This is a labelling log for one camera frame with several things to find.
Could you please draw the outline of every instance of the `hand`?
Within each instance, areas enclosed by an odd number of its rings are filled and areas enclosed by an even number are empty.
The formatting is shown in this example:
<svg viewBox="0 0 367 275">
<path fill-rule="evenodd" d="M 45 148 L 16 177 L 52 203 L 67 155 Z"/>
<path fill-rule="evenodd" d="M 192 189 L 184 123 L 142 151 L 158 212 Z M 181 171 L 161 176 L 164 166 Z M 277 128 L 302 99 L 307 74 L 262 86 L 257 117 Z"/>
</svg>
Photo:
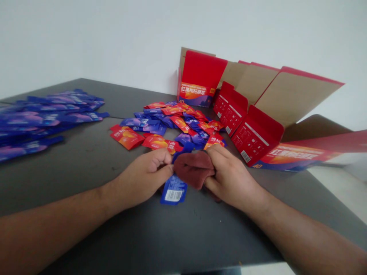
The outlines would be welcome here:
<svg viewBox="0 0 367 275">
<path fill-rule="evenodd" d="M 148 200 L 173 174 L 172 156 L 158 149 L 136 158 L 106 185 L 112 215 Z"/>
<path fill-rule="evenodd" d="M 262 201 L 264 189 L 253 179 L 243 163 L 226 148 L 215 144 L 207 149 L 216 169 L 205 186 L 224 202 L 248 212 Z"/>
</svg>

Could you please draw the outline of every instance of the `brown cloth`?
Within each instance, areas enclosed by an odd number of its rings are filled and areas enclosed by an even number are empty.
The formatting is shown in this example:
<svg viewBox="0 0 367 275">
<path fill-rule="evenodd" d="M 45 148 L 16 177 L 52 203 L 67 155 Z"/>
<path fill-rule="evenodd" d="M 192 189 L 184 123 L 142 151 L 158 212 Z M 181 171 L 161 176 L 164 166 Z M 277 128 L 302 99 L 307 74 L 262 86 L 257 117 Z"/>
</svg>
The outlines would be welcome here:
<svg viewBox="0 0 367 275">
<path fill-rule="evenodd" d="M 179 155 L 173 170 L 184 183 L 197 190 L 203 187 L 207 177 L 215 175 L 213 163 L 204 151 Z"/>
</svg>

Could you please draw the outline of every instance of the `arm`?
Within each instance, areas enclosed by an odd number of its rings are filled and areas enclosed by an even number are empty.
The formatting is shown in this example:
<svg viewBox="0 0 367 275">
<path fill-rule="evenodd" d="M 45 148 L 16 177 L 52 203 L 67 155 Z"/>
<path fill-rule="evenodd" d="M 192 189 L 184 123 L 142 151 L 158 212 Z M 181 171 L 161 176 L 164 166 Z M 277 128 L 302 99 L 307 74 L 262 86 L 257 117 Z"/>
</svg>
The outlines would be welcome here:
<svg viewBox="0 0 367 275">
<path fill-rule="evenodd" d="M 171 161 L 166 149 L 152 151 L 102 187 L 1 217 L 0 273 L 40 272 L 109 218 L 149 199 L 173 174 Z"/>
<path fill-rule="evenodd" d="M 208 154 L 217 170 L 206 187 L 242 210 L 302 274 L 367 274 L 367 253 L 329 227 L 303 215 L 264 190 L 242 162 L 214 145 Z"/>
</svg>

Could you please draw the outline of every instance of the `dark table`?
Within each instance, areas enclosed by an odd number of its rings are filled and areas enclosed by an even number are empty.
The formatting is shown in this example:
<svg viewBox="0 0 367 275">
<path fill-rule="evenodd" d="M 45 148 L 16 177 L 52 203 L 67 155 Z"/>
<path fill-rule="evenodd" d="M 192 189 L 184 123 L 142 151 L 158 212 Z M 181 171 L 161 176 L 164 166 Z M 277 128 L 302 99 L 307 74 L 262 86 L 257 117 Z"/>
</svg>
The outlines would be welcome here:
<svg viewBox="0 0 367 275">
<path fill-rule="evenodd" d="M 83 124 L 64 132 L 64 143 L 1 164 L 0 215 L 44 205 L 115 178 L 150 149 L 140 146 L 126 150 L 109 136 L 109 128 L 146 104 L 175 98 L 87 79 L 31 94 L 42 96 L 75 88 L 104 97 L 106 105 L 100 111 L 118 118 Z M 25 95 L 0 102 L 23 98 Z M 213 116 L 211 110 L 206 113 Z M 178 134 L 171 129 L 165 137 L 173 139 Z M 242 159 L 227 135 L 225 139 L 228 149 Z M 367 249 L 367 226 L 309 172 L 248 170 L 285 203 Z M 177 206 L 162 205 L 159 200 L 160 195 L 155 194 L 110 219 L 42 274 L 161 274 L 222 269 L 239 261 L 243 265 L 283 261 L 246 215 L 224 203 L 215 203 L 202 191 L 189 187 L 185 202 Z"/>
</svg>

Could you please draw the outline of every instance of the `person's left hand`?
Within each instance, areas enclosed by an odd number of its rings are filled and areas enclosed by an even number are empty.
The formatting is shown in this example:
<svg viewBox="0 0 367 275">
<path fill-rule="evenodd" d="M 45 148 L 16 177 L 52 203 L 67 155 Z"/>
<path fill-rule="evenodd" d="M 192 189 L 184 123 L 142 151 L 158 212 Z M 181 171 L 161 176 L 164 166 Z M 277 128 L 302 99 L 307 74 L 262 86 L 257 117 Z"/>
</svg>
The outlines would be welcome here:
<svg viewBox="0 0 367 275">
<path fill-rule="evenodd" d="M 136 158 L 106 185 L 109 205 L 117 214 L 148 200 L 173 175 L 172 156 L 158 149 Z"/>
</svg>

